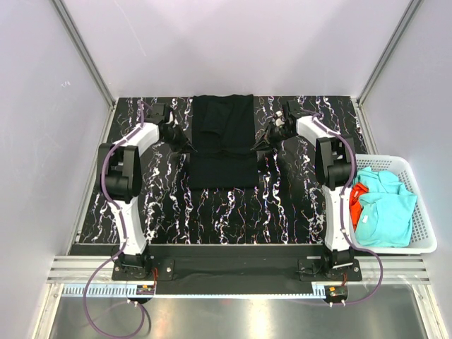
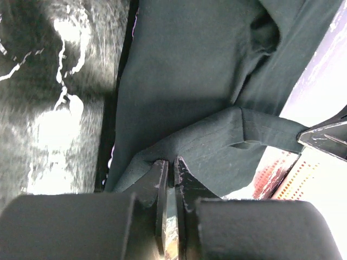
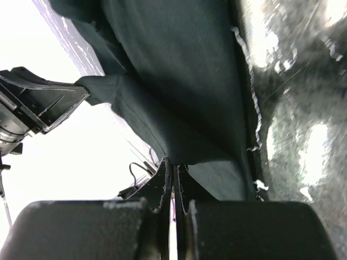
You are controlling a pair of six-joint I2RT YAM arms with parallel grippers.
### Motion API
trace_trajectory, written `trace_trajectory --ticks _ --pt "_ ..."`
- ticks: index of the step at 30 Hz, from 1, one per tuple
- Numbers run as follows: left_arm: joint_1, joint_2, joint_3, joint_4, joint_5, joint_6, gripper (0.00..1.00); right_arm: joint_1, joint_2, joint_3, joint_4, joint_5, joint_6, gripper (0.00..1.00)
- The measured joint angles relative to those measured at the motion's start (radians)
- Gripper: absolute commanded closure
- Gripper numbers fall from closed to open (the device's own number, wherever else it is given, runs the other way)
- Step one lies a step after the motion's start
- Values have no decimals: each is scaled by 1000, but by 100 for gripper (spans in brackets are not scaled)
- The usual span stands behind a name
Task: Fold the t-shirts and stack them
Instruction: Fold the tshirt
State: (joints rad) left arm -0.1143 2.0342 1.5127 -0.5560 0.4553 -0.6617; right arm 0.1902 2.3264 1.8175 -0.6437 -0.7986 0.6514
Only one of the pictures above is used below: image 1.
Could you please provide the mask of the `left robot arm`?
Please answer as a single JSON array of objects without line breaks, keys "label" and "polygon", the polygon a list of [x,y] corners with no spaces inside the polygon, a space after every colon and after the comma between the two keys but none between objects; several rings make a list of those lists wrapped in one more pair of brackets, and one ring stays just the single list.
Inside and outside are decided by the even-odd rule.
[{"label": "left robot arm", "polygon": [[148,243],[141,228],[138,197],[143,185],[141,156],[163,142],[176,153],[193,153],[195,148],[168,104],[143,107],[139,123],[113,143],[103,143],[97,152],[95,184],[107,201],[119,232],[119,250],[112,256],[114,271],[140,280],[155,275]]}]

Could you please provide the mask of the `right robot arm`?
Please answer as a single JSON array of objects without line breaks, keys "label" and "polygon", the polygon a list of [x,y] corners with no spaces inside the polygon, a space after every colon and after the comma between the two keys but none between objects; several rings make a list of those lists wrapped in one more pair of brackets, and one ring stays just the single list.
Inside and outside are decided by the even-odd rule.
[{"label": "right robot arm", "polygon": [[315,175],[326,201],[326,236],[320,258],[303,260],[299,275],[306,279],[343,280],[353,269],[355,258],[349,199],[357,172],[356,154],[353,139],[328,128],[319,117],[318,112],[303,109],[297,101],[287,101],[252,149],[270,150],[295,136],[307,139],[315,147]]}]

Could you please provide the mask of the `black t shirt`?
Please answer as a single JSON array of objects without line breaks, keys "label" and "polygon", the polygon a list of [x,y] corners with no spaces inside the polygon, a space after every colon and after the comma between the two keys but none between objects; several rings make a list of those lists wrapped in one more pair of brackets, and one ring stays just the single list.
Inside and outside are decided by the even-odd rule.
[{"label": "black t shirt", "polygon": [[248,189],[258,185],[254,96],[200,95],[192,101],[191,190]]}]

